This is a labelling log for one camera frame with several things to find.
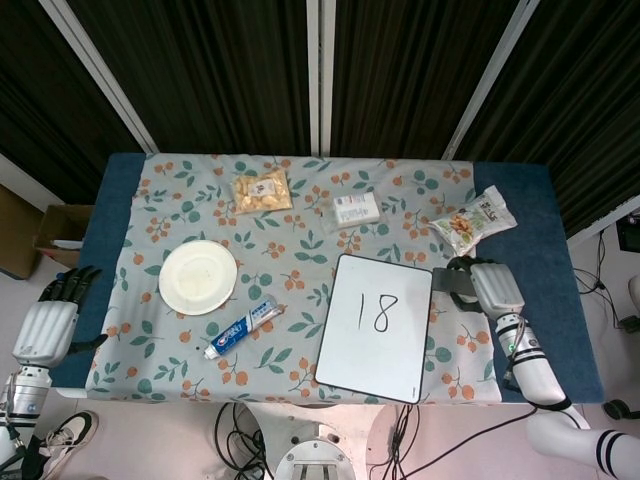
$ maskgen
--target toothpaste tube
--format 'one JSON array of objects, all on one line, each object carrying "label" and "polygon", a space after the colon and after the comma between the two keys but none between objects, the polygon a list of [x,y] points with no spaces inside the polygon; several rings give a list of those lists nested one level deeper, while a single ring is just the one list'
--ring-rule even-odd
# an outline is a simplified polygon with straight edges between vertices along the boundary
[{"label": "toothpaste tube", "polygon": [[224,355],[236,343],[249,335],[267,320],[271,320],[282,313],[278,302],[271,295],[265,295],[260,303],[240,320],[232,324],[224,332],[211,341],[204,351],[204,357],[208,360]]}]

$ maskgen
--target snack bag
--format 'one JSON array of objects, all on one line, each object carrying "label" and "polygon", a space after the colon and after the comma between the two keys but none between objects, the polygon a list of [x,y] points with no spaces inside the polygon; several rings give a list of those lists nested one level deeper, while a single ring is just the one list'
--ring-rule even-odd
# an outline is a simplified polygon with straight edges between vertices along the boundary
[{"label": "snack bag", "polygon": [[461,209],[427,224],[461,256],[480,240],[518,225],[495,185],[487,188]]},{"label": "snack bag", "polygon": [[292,208],[287,175],[278,169],[259,177],[241,175],[233,181],[236,213]]}]

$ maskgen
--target paper plate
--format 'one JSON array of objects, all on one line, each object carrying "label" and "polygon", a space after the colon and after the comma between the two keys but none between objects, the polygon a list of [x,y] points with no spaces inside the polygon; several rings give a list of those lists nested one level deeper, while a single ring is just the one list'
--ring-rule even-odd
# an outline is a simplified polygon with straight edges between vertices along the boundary
[{"label": "paper plate", "polygon": [[196,240],[176,248],[160,270],[160,295],[185,315],[215,310],[231,295],[238,267],[233,255],[216,242]]}]

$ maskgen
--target cardboard box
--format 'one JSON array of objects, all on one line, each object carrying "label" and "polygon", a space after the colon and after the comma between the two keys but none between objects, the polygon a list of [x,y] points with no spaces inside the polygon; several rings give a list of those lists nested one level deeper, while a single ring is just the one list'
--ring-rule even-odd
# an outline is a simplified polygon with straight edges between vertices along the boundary
[{"label": "cardboard box", "polygon": [[75,267],[80,250],[65,250],[55,247],[51,242],[82,240],[92,211],[93,205],[49,205],[36,237],[36,249],[65,267]]},{"label": "cardboard box", "polygon": [[33,239],[41,220],[40,210],[0,185],[0,272],[29,278],[39,257]]}]

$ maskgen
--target sneaker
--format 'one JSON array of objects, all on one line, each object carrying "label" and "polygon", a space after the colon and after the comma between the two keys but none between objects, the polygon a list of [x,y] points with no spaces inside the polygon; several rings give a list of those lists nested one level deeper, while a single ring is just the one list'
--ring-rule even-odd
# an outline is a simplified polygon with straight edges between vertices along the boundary
[{"label": "sneaker", "polygon": [[85,410],[66,419],[57,430],[50,431],[39,450],[40,455],[48,458],[40,480],[58,478],[64,464],[89,443],[97,428],[98,415]]}]

